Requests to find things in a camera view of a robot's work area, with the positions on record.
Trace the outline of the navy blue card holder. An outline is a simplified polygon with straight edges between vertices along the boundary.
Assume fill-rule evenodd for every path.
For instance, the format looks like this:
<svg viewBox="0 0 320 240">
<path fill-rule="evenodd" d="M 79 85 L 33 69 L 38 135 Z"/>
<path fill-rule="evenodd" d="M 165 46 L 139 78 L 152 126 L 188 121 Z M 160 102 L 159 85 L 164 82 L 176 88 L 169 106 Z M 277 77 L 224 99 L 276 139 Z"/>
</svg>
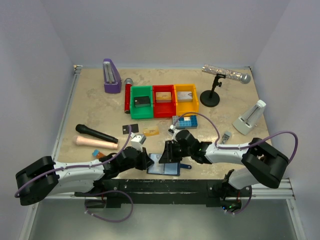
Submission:
<svg viewBox="0 0 320 240">
<path fill-rule="evenodd" d="M 155 174 L 162 176 L 180 176 L 181 169 L 191 170 L 192 166 L 183 163 L 165 163 L 164 164 L 164 173 L 163 174 Z"/>
</svg>

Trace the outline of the gold card from holder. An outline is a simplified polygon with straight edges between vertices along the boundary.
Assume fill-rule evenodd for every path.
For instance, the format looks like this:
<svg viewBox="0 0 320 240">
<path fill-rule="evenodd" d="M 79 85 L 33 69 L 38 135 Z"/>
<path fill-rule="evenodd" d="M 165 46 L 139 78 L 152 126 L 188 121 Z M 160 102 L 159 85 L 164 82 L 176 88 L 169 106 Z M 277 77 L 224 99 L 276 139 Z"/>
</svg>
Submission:
<svg viewBox="0 0 320 240">
<path fill-rule="evenodd" d="M 146 137 L 152 137 L 160 134 L 159 127 L 158 126 L 149 126 L 142 130 L 142 133 Z"/>
</svg>

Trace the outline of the black VIP card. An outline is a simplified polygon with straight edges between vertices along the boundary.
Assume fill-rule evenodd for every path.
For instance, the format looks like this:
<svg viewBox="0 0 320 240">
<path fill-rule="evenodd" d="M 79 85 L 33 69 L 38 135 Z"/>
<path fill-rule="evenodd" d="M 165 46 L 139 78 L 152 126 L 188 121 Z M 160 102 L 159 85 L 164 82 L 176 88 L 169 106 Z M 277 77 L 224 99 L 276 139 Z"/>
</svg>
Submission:
<svg viewBox="0 0 320 240">
<path fill-rule="evenodd" d="M 122 126 L 122 134 L 123 135 L 128 135 L 130 130 L 132 133 L 138 133 L 139 132 L 139 125 L 137 123 L 135 123 L 135 124 L 129 124 L 129 125 Z"/>
</svg>

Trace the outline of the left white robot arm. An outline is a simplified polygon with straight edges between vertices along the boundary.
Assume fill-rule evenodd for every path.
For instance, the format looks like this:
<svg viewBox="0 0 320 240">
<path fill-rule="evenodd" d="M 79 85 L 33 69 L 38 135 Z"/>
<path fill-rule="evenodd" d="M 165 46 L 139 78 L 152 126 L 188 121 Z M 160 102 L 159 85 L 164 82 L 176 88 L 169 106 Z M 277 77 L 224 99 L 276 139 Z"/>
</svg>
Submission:
<svg viewBox="0 0 320 240">
<path fill-rule="evenodd" d="M 22 206 L 69 192 L 98 196 L 104 190 L 103 181 L 130 169 L 147 170 L 153 164 L 145 148 L 132 146 L 83 163 L 53 161 L 51 156 L 44 156 L 15 175 L 18 190 L 14 196 Z"/>
</svg>

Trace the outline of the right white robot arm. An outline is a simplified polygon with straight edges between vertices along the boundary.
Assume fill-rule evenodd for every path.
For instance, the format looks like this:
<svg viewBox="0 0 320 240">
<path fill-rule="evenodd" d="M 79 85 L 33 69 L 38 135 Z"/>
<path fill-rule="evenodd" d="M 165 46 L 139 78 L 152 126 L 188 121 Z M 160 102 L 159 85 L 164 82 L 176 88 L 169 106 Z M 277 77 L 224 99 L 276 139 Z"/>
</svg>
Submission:
<svg viewBox="0 0 320 240">
<path fill-rule="evenodd" d="M 165 142 L 160 164 L 179 163 L 190 157 L 198 164 L 229 163 L 243 165 L 233 170 L 223 183 L 223 192 L 234 196 L 244 187 L 262 184 L 277 189 L 281 183 L 289 159 L 272 145 L 260 138 L 243 144 L 215 144 L 199 141 L 188 130 L 173 133 L 173 139 Z"/>
</svg>

